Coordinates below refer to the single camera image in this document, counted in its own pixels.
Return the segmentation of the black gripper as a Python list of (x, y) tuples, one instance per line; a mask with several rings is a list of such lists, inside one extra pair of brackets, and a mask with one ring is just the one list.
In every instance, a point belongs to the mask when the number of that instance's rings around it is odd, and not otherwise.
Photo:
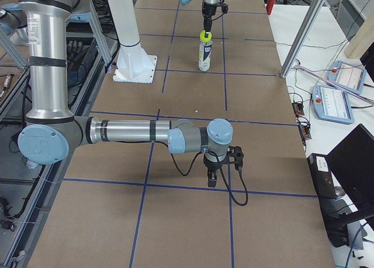
[(202, 6), (202, 14), (204, 17), (204, 30), (205, 34), (204, 37), (208, 38), (211, 34), (211, 28), (212, 28), (212, 17), (216, 14), (216, 4), (209, 4), (209, 3), (203, 3)]
[(206, 153), (203, 158), (204, 165), (207, 167), (207, 186), (215, 188), (217, 184), (217, 171), (220, 166), (227, 164), (228, 155), (214, 156)]

